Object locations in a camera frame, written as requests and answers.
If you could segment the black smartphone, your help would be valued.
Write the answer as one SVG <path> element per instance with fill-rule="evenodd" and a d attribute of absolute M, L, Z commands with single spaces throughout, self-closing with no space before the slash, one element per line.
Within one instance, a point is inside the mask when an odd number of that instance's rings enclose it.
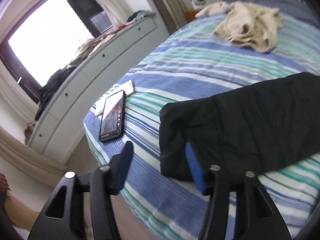
<path fill-rule="evenodd" d="M 126 97 L 123 97 L 117 102 L 105 104 L 99 132 L 100 142 L 119 139 L 123 135 L 125 101 Z"/>

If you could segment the white paper packet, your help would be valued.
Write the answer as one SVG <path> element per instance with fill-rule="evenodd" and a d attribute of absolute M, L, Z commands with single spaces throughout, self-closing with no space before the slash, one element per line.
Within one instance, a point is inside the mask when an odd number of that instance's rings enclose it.
<path fill-rule="evenodd" d="M 133 81 L 129 80 L 118 87 L 113 87 L 107 93 L 105 93 L 93 106 L 93 112 L 95 116 L 100 116 L 103 114 L 105 104 L 109 102 L 117 102 L 123 97 L 128 97 L 132 95 L 135 91 Z"/>

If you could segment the blue checked duvet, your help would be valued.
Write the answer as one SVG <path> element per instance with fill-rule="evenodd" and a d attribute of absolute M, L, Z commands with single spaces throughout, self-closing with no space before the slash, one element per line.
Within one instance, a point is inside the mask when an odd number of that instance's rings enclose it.
<path fill-rule="evenodd" d="M 298 20 L 319 25 L 319 16 L 304 2 L 298 0 L 225 0 L 228 3 L 254 3 L 271 8 L 279 8 L 281 13 L 295 17 Z"/>

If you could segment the black puffer jacket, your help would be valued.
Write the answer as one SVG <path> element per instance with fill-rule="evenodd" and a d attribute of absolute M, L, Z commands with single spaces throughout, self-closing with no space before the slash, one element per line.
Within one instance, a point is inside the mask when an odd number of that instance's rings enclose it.
<path fill-rule="evenodd" d="M 278 170 L 319 152 L 319 76 L 299 73 L 160 111 L 161 174 L 192 179 L 185 146 L 230 174 Z"/>

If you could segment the white drawer cabinet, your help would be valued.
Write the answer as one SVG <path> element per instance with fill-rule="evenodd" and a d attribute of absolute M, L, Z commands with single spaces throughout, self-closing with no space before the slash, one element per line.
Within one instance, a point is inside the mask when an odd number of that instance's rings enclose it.
<path fill-rule="evenodd" d="M 92 105 L 168 37 L 155 12 L 118 32 L 61 85 L 42 113 L 29 147 L 64 164 L 84 136 L 83 119 Z"/>

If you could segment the beige fleece garment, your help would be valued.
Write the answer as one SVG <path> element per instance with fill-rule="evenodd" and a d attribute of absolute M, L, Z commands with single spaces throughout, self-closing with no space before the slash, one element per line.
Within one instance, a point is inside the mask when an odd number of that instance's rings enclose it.
<path fill-rule="evenodd" d="M 216 2 L 204 7 L 195 17 L 217 14 L 227 17 L 215 28 L 214 35 L 260 53 L 268 53 L 276 47 L 277 30 L 283 27 L 280 9 L 253 3 Z"/>

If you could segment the beige curtain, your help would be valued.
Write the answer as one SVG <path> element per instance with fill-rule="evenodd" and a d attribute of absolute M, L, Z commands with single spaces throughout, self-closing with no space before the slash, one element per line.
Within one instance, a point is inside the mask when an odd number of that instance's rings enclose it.
<path fill-rule="evenodd" d="M 183 0 L 153 0 L 153 2 L 169 34 L 173 34 L 187 24 L 185 13 L 188 8 Z"/>

